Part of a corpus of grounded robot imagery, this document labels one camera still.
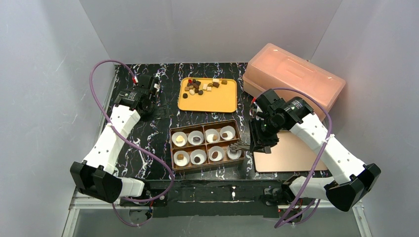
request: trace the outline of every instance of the orange tray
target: orange tray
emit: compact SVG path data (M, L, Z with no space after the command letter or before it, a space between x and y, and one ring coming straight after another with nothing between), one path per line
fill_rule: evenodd
M220 113L232 113L237 110L237 83L235 80L219 79L219 88L213 87L211 92L204 91L203 95L191 95L184 90L189 79L196 79L201 82L199 90L202 90L204 84L212 83L212 78L184 78L180 83L180 93L177 101L180 110ZM222 80L227 80L227 84L222 85ZM182 97L183 93L187 93L188 98L184 99Z

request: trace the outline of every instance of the pink box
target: pink box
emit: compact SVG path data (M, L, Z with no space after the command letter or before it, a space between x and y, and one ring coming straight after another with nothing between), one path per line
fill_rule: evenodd
M274 87L293 88L306 93L327 111L335 103L346 82L316 65L271 43L253 57L243 75L244 90L253 97ZM302 97L321 120L325 114L313 102L296 92L277 90L283 99Z

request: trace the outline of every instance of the marble tabletop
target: marble tabletop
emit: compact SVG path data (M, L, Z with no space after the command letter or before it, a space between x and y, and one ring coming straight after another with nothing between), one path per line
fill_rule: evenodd
M128 140L151 151L160 157L171 167L169 129L174 127L200 124L206 122L235 119L241 130L242 140L249 142L248 120L252 118L252 96L243 91L242 75L246 70L246 63L179 63L179 64L137 64L129 65L139 74L154 75L159 79L161 92L157 97L157 104L166 103L170 119L162 119L149 122L139 122L128 136ZM180 91L180 82L183 78L227 78L234 79L238 85L237 111L232 114L205 113L180 111L177 100ZM128 71L122 67L116 67L116 80L112 92L108 114L112 112L114 100L120 89L132 86L132 80ZM118 157L117 175L119 177L136 177L147 180L167 180L168 171L161 164L153 161L147 155L124 145ZM225 167L220 165L212 169L198 172L186 172L175 174L176 179L189 180L287 180L295 173L258 173L254 169L253 158L246 153L242 164ZM327 171L316 172L315 177L327 177Z

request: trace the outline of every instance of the gray wall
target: gray wall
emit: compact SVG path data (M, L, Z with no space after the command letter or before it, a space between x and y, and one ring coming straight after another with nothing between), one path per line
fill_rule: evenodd
M267 43L310 59L341 0L80 0L126 63L247 62Z
M108 58L78 1L0 1L0 236L61 236L70 166L98 132L88 75ZM112 76L96 74L102 101Z
M344 0L312 62L347 86L337 138L382 169L363 199L374 236L418 236L419 2Z

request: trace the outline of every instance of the table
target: table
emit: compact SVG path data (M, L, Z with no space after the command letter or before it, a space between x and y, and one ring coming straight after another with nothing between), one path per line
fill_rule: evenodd
M161 92L157 103L166 103L170 119L151 122L139 122L131 132L128 140L151 151L162 158L171 167L169 129L192 124L235 119L244 141L250 141L248 120L252 118L251 97L243 91L242 75L247 63L179 63L179 64L136 64L129 65L136 75L154 75L159 79ZM177 107L180 82L186 77L196 78L227 78L234 79L238 84L237 111L232 114L185 112ZM116 67L116 80L110 100L108 114L112 112L114 100L121 89L132 86L128 70L122 66ZM161 164L153 161L143 153L124 145L116 165L119 177L136 177L147 180L168 180L168 172ZM194 173L179 173L176 180L287 180L294 173L258 173L254 169L253 158L246 152L242 164L201 170ZM327 177L327 171L316 172L315 177Z

